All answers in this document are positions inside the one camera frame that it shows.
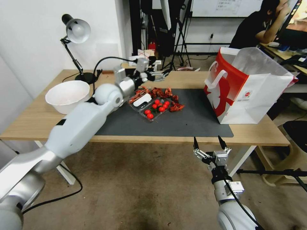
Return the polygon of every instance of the paper shopping bag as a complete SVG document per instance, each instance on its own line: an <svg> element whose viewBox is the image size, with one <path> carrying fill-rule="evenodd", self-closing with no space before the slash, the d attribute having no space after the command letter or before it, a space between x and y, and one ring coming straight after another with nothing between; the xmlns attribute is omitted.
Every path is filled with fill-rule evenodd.
<svg viewBox="0 0 307 230"><path fill-rule="evenodd" d="M257 124L293 81L258 48L220 48L204 91L221 124Z"/></svg>

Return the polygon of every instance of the whiteboard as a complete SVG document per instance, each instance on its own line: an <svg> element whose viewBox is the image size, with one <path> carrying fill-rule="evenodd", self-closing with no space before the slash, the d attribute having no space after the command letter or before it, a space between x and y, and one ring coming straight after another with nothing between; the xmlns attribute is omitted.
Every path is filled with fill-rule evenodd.
<svg viewBox="0 0 307 230"><path fill-rule="evenodd" d="M193 17L247 17L260 10L262 0L193 0Z"/></svg>

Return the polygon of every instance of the concrete floor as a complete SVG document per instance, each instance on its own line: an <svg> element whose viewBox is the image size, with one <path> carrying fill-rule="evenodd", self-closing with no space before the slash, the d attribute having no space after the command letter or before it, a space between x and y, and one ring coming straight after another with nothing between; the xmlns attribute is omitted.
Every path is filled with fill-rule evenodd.
<svg viewBox="0 0 307 230"><path fill-rule="evenodd" d="M192 63L207 70L214 58ZM303 114L305 111L291 105L275 122L279 125ZM231 147L229 161L239 149ZM211 175L192 154L191 144L88 143L65 162L83 183L83 191L26 213L24 230L220 229ZM259 165L252 154L242 168ZM67 185L56 170L44 178L45 189L35 203L79 189L77 183ZM242 182L245 192L240 200L265 229L307 226L307 194L301 187L269 187L258 175L235 175L233 179Z"/></svg>

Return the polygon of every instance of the white robotic arm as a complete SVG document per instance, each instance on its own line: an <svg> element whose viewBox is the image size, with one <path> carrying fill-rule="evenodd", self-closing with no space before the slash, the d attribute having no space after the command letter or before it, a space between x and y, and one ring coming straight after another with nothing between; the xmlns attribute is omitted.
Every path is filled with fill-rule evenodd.
<svg viewBox="0 0 307 230"><path fill-rule="evenodd" d="M149 72L149 63L139 58L132 76L126 76L122 68L115 69L115 85L99 86L95 91L96 104L84 102L76 106L51 130L43 147L19 154L0 170L0 229L21 229L22 211L31 205L44 187L45 181L40 174L81 150L103 126L107 116L141 84L147 80L159 81L168 75Z"/></svg>
<svg viewBox="0 0 307 230"><path fill-rule="evenodd" d="M226 146L226 143L220 136L218 138L223 149L221 151L201 151L195 137L193 150L195 156L203 163L208 164L208 169L212 173L211 182L215 189L214 195L220 206L217 213L217 221L223 230L255 230L260 227L256 224L255 216L237 198L237 196L244 192L244 188L240 181L233 182L232 178L228 175L226 163L231 148Z"/></svg>

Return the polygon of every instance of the black lamp base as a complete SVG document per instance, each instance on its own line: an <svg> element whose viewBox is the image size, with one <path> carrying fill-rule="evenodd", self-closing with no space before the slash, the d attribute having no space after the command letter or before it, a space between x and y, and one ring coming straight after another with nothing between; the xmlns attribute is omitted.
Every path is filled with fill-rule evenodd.
<svg viewBox="0 0 307 230"><path fill-rule="evenodd" d="M76 76L75 80L85 81L89 85L97 81L97 79L94 78L93 73L83 73L83 77L81 77L81 74L79 74L78 76Z"/></svg>

